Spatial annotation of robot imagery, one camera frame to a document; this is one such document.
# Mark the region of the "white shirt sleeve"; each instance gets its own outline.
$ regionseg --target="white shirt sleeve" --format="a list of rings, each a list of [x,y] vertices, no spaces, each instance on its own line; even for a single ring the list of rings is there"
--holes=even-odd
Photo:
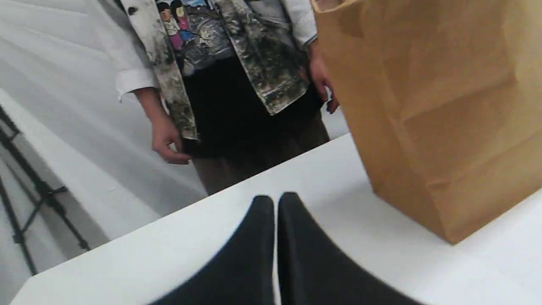
[[[306,48],[318,37],[310,0],[282,0],[290,19],[293,35],[300,48]]]
[[[136,89],[160,88],[145,48],[121,7],[114,0],[85,3],[98,39],[117,70],[119,99]]]

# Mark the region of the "white table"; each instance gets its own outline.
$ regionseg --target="white table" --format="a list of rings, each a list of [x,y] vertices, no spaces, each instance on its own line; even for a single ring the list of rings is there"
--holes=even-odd
[[[12,305],[149,303],[219,250],[254,195],[287,190],[359,265],[425,304],[542,304],[542,193],[450,246],[372,194],[347,135],[31,278]]]

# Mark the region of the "paper bag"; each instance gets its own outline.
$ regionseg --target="paper bag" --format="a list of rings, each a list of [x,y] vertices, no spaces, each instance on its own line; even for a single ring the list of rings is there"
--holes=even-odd
[[[457,243],[542,187],[542,1],[313,4],[381,198]]]

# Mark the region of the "metal stand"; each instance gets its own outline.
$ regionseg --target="metal stand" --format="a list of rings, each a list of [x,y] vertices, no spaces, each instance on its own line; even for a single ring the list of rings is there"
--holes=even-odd
[[[15,215],[15,212],[13,210],[13,206],[11,205],[11,200],[9,199],[8,192],[5,189],[2,179],[0,179],[0,199],[2,199],[4,209],[6,210],[8,219],[11,223],[11,226],[13,227],[14,242],[20,245],[21,251],[23,252],[24,258],[27,262],[30,272],[33,275],[36,275],[37,274],[36,266],[32,260],[30,252],[28,251],[24,234],[26,233],[26,231],[28,230],[32,222],[34,221],[36,215],[40,211],[40,208],[43,206],[43,204],[46,204],[47,206],[52,208],[53,211],[62,219],[64,224],[68,227],[71,233],[78,240],[79,247],[81,247],[81,249],[90,251],[91,248],[88,246],[87,241],[83,239],[83,237],[81,236],[79,231],[75,228],[75,226],[72,224],[72,222],[67,218],[66,209],[55,198],[56,194],[67,192],[68,189],[64,186],[58,189],[52,189],[50,185],[48,185],[45,181],[41,180],[37,172],[32,168],[30,163],[27,161],[27,159],[21,154],[21,152],[13,144],[12,142],[13,139],[18,134],[20,134],[20,132],[17,126],[11,121],[11,119],[8,117],[8,115],[4,112],[4,110],[1,107],[0,107],[0,120],[2,120],[14,132],[14,135],[9,137],[2,129],[0,129],[0,144],[13,156],[15,161],[21,166],[21,168],[26,173],[26,175],[32,180],[37,193],[40,195],[39,202],[36,204],[36,206],[34,207],[33,211],[30,214],[30,217],[21,228],[17,220],[17,216]]]

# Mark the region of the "paint-stained jacket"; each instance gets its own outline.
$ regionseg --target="paint-stained jacket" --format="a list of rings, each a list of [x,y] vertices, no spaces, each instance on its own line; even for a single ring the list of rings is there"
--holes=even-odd
[[[183,137],[196,120],[155,0],[87,0],[98,37],[117,68],[119,95],[160,88]],[[271,115],[308,88],[305,47],[317,35],[309,0],[214,0],[257,95]]]

